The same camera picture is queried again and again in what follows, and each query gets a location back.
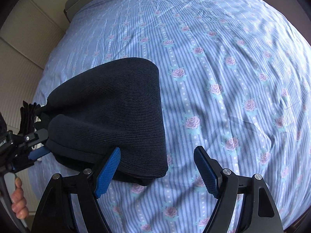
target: black gripper frame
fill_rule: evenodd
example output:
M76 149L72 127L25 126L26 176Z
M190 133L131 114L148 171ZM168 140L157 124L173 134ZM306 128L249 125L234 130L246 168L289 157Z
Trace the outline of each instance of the black gripper frame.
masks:
M216 206L203 233L226 233L238 194L244 194L236 233L283 233L282 222L271 193L259 174L237 176L211 159L202 146L194 150L194 161Z

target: bed sheet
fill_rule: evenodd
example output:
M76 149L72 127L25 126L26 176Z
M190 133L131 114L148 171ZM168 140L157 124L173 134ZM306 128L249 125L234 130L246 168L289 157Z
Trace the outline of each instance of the bed sheet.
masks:
M148 187L112 181L99 204L114 232L203 231L216 201L198 145L238 175L261 174L284 228L311 205L311 47L281 13L262 0L94 0L51 53L34 101L124 57L159 68L169 170ZM55 172L76 174L52 155L29 168L39 198Z

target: beige wall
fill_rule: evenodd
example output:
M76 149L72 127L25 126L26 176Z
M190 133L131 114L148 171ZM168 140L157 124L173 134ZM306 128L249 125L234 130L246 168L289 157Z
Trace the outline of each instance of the beige wall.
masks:
M280 11L311 44L311 21L297 0L264 0Z

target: blue gripper pad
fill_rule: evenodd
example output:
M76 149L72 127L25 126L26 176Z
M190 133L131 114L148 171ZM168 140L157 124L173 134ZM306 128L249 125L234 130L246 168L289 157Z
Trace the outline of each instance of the blue gripper pad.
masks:
M195 148L193 153L194 162L200 172L207 191L216 199L219 199L221 193L217 183L217 176L208 163L207 158L203 155L202 149L200 149L200 147Z
M96 199L99 199L102 194L107 192L112 177L120 163L120 159L121 151L119 147L116 147L97 177L97 185L94 191Z

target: black knit beanie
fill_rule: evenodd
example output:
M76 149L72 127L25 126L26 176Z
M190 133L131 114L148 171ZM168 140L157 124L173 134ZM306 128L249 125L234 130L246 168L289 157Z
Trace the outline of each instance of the black knit beanie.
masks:
M82 171L113 147L115 180L148 185L168 169L158 68L141 58L114 60L57 87L36 111L56 160Z

